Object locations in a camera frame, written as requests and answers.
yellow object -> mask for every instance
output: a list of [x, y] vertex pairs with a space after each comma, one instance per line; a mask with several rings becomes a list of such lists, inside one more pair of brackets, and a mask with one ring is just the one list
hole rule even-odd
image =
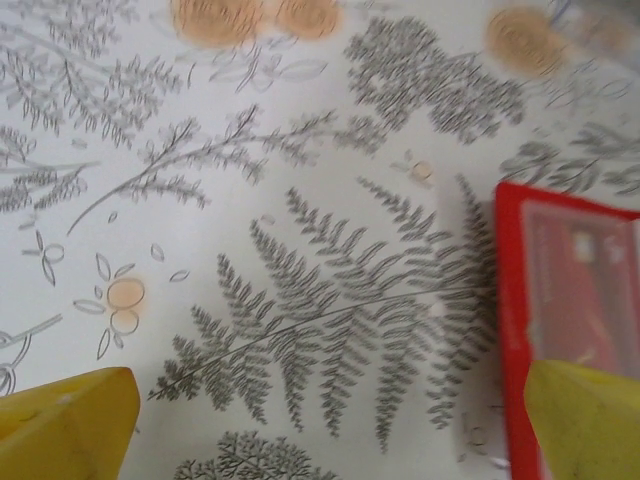
[[115, 480], [139, 410], [128, 368], [0, 398], [0, 478]]
[[541, 360], [525, 404], [554, 480], [640, 478], [640, 382]]

gray ink drawing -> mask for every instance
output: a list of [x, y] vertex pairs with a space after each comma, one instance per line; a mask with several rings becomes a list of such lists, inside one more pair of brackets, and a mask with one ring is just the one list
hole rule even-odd
[[42, 265], [44, 278], [52, 285], [56, 286], [56, 274], [53, 266], [64, 259], [64, 247], [58, 243], [45, 245], [40, 231], [36, 230], [36, 248], [22, 251], [23, 255], [38, 257]]
[[[375, 375], [375, 433], [386, 452], [408, 386], [421, 375], [420, 366], [430, 365], [428, 415], [439, 429], [448, 426], [461, 375], [496, 335], [490, 230], [467, 181], [460, 176], [458, 182], [466, 210], [461, 242], [434, 228], [435, 212], [360, 180], [392, 216], [403, 248], [396, 253], [388, 251], [388, 242], [365, 242], [368, 228], [321, 214], [291, 189], [289, 212], [314, 258], [291, 250], [253, 221], [250, 235], [275, 295], [255, 291], [229, 257], [220, 255], [219, 285], [231, 325], [194, 306], [200, 338], [175, 336], [177, 358], [165, 361], [165, 374], [148, 398], [173, 401], [203, 393], [218, 410], [239, 398], [266, 424], [263, 405], [273, 389], [273, 365], [284, 381], [291, 421], [302, 431], [303, 401], [317, 373], [322, 414], [337, 437], [349, 405], [355, 405], [351, 390], [361, 377]], [[419, 295], [430, 299], [419, 301]], [[374, 358], [378, 371], [370, 367]]]
[[610, 73], [603, 75], [598, 67], [597, 59], [588, 60], [524, 87], [530, 96], [542, 98], [547, 109], [566, 109], [571, 116], [594, 113], [604, 103], [623, 98], [634, 84], [631, 78], [612, 80]]
[[502, 179], [566, 193], [585, 193], [602, 185], [615, 195], [640, 195], [640, 138], [589, 122], [570, 146], [580, 153], [564, 153], [548, 142], [527, 142], [515, 157], [502, 162]]
[[135, 0], [18, 0], [0, 8], [15, 12], [23, 20], [41, 23], [51, 41], [84, 57], [108, 53], [110, 43], [120, 41], [118, 22], [138, 20]]
[[304, 115], [291, 122], [287, 130], [277, 128], [260, 134], [256, 132], [260, 113], [257, 105], [250, 106], [229, 117], [224, 134], [214, 137], [205, 135], [203, 138], [194, 118], [161, 129], [158, 145], [149, 140], [139, 152], [144, 164], [140, 173], [87, 207], [73, 222], [68, 234], [95, 208], [116, 195], [134, 202], [152, 195], [167, 195], [184, 204], [192, 201], [199, 208], [210, 203], [200, 188], [200, 180], [190, 181], [182, 174], [170, 178], [161, 175], [170, 168], [235, 168], [247, 181], [256, 183], [263, 176], [265, 156], [271, 153], [280, 154], [293, 165], [313, 164], [318, 154], [312, 148], [327, 139], [339, 147], [351, 147], [365, 153], [375, 152], [385, 139], [384, 133], [367, 117], [351, 117], [344, 129], [338, 128], [333, 112]]
[[0, 363], [0, 397], [11, 395], [16, 388], [16, 368], [29, 352], [33, 337], [62, 320], [62, 315], [56, 315], [48, 320], [17, 335], [9, 335], [0, 330], [0, 351], [20, 345], [20, 350], [11, 362]]
[[353, 64], [349, 77], [356, 102], [373, 106], [387, 130], [400, 130], [416, 110], [428, 107], [437, 132], [470, 144], [493, 137], [503, 121], [517, 125], [524, 118], [520, 84], [487, 73], [476, 52], [448, 55], [418, 19], [373, 18], [344, 54]]
[[[373, 13], [384, 14], [397, 7], [389, 4], [362, 1], [339, 2], [345, 11], [354, 11], [368, 20]], [[179, 38], [171, 19], [165, 11], [150, 15], [153, 25], [164, 35]], [[177, 63], [190, 65], [187, 85], [197, 67], [205, 67], [209, 82], [236, 85], [236, 93], [247, 87], [264, 93], [276, 82], [302, 83], [320, 76], [328, 63], [319, 58], [286, 59], [298, 42], [298, 37], [288, 33], [259, 34], [253, 41], [226, 48], [193, 48], [176, 56]]]
[[158, 57], [104, 66], [6, 22], [0, 22], [0, 41], [0, 93], [7, 107], [20, 106], [32, 129], [40, 125], [56, 135], [69, 123], [130, 148], [164, 96], [182, 84]]
[[18, 130], [0, 127], [0, 174], [13, 175], [13, 183], [0, 188], [0, 213], [28, 207], [38, 212], [86, 192], [81, 174], [96, 162], [45, 165], [32, 159], [36, 147]]
[[340, 480], [311, 464], [311, 457], [286, 437], [269, 440], [258, 432], [226, 432], [217, 444], [218, 455], [204, 462], [185, 460], [174, 480]]
[[94, 286], [93, 299], [74, 300], [73, 306], [88, 315], [108, 316], [109, 324], [98, 342], [96, 358], [100, 360], [111, 345], [123, 349], [124, 338], [138, 329], [146, 287], [133, 273], [135, 263], [112, 269], [109, 260], [101, 253], [96, 253], [95, 262], [102, 283]]

red frame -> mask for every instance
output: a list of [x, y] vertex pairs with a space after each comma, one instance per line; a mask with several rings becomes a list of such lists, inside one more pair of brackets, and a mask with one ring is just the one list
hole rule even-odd
[[524, 386], [532, 362], [527, 335], [529, 300], [522, 223], [522, 205], [528, 200], [604, 214], [623, 221], [640, 218], [640, 212], [616, 209], [582, 198], [509, 182], [500, 183], [496, 188], [500, 337], [505, 416], [513, 480], [543, 478], [538, 442], [524, 405]]

branch drawing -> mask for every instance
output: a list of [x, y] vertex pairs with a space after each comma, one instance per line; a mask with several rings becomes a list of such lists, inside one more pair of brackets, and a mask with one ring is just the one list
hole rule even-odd
[[20, 351], [10, 363], [0, 364], [0, 397], [11, 395], [16, 388], [17, 377], [16, 368], [31, 348], [31, 340], [33, 337], [62, 320], [62, 315], [55, 315], [44, 322], [32, 327], [17, 335], [9, 335], [7, 332], [0, 330], [0, 350], [10, 348], [14, 345], [20, 345]]
[[[449, 424], [462, 372], [495, 339], [486, 220], [464, 177], [458, 178], [466, 211], [461, 241], [435, 228], [435, 212], [368, 180], [359, 183], [391, 214], [396, 247], [375, 240], [367, 227], [323, 214], [291, 189], [289, 213], [300, 240], [315, 253], [309, 257], [288, 247], [254, 220], [249, 233], [272, 287], [256, 290], [220, 255], [219, 285], [231, 323], [194, 306], [200, 338], [175, 336], [176, 358], [165, 361], [149, 399], [202, 393], [225, 410], [239, 398], [266, 424], [262, 405], [276, 394], [279, 370], [293, 425], [304, 429], [305, 399], [317, 392], [327, 429], [338, 437], [343, 416], [357, 405], [354, 387], [375, 376], [375, 432], [386, 452], [408, 386], [426, 375], [429, 417], [439, 428]], [[444, 313], [434, 310], [436, 304]]]
[[219, 454], [205, 462], [185, 460], [174, 480], [339, 480], [332, 472], [311, 466], [311, 457], [286, 437], [268, 440], [258, 432], [226, 432], [218, 441]]
[[37, 213], [86, 192], [81, 174], [96, 162], [45, 165], [32, 160], [36, 147], [35, 140], [18, 130], [0, 127], [0, 174], [15, 175], [11, 185], [0, 188], [0, 213], [27, 207]]
[[291, 128], [277, 128], [270, 133], [256, 132], [260, 110], [252, 105], [229, 118], [224, 135], [201, 140], [200, 125], [189, 118], [177, 125], [169, 125], [159, 133], [162, 144], [148, 141], [139, 152], [145, 167], [141, 172], [109, 190], [87, 207], [69, 228], [75, 227], [96, 207], [115, 195], [131, 198], [134, 202], [150, 195], [169, 195], [181, 203], [193, 201], [204, 208], [209, 198], [200, 188], [200, 181], [189, 181], [183, 175], [164, 178], [161, 173], [172, 167], [201, 169], [214, 167], [239, 169], [245, 179], [258, 182], [263, 176], [266, 159], [278, 152], [294, 165], [313, 163], [317, 154], [311, 148], [325, 140], [332, 140], [340, 147], [352, 147], [364, 152], [375, 151], [384, 141], [384, 135], [370, 119], [354, 117], [346, 128], [336, 127], [333, 112], [306, 115], [292, 122]]
[[102, 66], [5, 22], [0, 37], [0, 92], [9, 109], [22, 105], [32, 130], [41, 125], [59, 135], [60, 126], [70, 122], [131, 148], [162, 97], [181, 87], [159, 57]]
[[484, 70], [477, 53], [448, 55], [422, 21], [373, 18], [365, 34], [351, 38], [344, 54], [353, 65], [350, 88], [356, 102], [371, 105], [389, 131], [429, 107], [437, 132], [455, 134], [463, 144], [493, 137], [503, 121], [524, 118], [524, 90]]
[[38, 230], [36, 230], [36, 245], [37, 248], [23, 250], [22, 254], [38, 257], [40, 259], [40, 264], [42, 265], [44, 278], [46, 278], [47, 281], [55, 287], [56, 274], [53, 270], [53, 266], [64, 259], [64, 247], [58, 243], [45, 245], [42, 234]]
[[585, 193], [599, 184], [612, 188], [615, 195], [640, 194], [640, 137], [589, 122], [569, 145], [581, 154], [564, 154], [547, 142], [526, 142], [500, 165], [503, 180], [566, 193]]
[[54, 43], [91, 58], [108, 53], [109, 43], [120, 41], [119, 21], [139, 19], [134, 0], [19, 0], [3, 2], [2, 7], [41, 22]]

orange circle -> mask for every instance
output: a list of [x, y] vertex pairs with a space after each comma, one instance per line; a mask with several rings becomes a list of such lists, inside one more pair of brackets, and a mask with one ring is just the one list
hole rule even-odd
[[341, 20], [334, 0], [283, 0], [276, 14], [278, 27], [307, 40], [331, 35]]
[[499, 12], [487, 28], [487, 48], [507, 68], [541, 76], [564, 62], [566, 42], [549, 25], [542, 10], [512, 7]]
[[107, 302], [112, 308], [123, 310], [139, 304], [144, 298], [144, 284], [135, 278], [116, 280], [107, 290]]
[[118, 310], [111, 314], [111, 328], [120, 335], [131, 335], [138, 329], [140, 317], [133, 310]]
[[176, 30], [201, 47], [242, 44], [263, 15], [259, 0], [171, 0], [171, 10]]

